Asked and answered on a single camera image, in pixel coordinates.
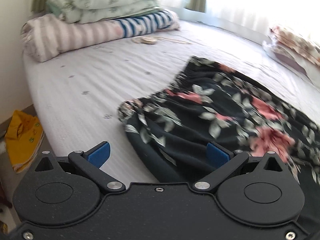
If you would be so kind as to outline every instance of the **folded yellow towel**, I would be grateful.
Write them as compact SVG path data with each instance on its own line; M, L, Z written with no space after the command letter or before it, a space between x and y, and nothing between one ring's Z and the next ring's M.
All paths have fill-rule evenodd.
M38 117L15 110L5 135L7 151L16 173L28 168L37 156L43 140L43 129Z

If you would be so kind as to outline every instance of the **floor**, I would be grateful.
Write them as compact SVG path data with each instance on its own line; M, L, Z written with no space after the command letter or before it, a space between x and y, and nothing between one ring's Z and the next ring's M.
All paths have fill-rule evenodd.
M39 152L52 150L46 136L42 141ZM26 171L16 174L10 164L9 156L7 152L1 154L0 152L0 179L2 187L6 193L6 196L10 202L12 202L13 193L18 186L19 182L23 178ZM8 230L11 231L20 223L19 217L14 208L7 208L1 206L3 213L0 213L0 220L8 225Z

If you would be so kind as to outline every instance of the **floral skirt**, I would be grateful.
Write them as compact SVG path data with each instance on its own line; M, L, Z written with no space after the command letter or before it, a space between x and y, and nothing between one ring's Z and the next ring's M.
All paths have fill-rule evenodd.
M206 145L263 156L275 151L298 180L301 165L320 184L320 126L258 82L192 57L166 89L119 107L135 151L160 182L195 181L214 168Z

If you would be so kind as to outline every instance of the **blue striped fabric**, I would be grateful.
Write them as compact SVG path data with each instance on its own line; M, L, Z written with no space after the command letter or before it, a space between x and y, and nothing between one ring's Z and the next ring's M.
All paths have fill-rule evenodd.
M165 10L141 17L115 20L121 24L124 30L124 38L151 34L157 30L164 30L174 23L170 12Z

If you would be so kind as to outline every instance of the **bed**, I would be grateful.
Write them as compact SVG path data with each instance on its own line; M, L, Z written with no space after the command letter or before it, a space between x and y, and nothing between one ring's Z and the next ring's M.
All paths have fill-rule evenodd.
M320 93L307 79L269 58L260 45L210 26L181 22L180 31L154 36L188 41L136 44L131 38L63 53L43 63L24 54L38 117L57 156L111 144L101 169L122 181L156 182L127 140L117 108L166 87L192 55L230 66L320 123Z

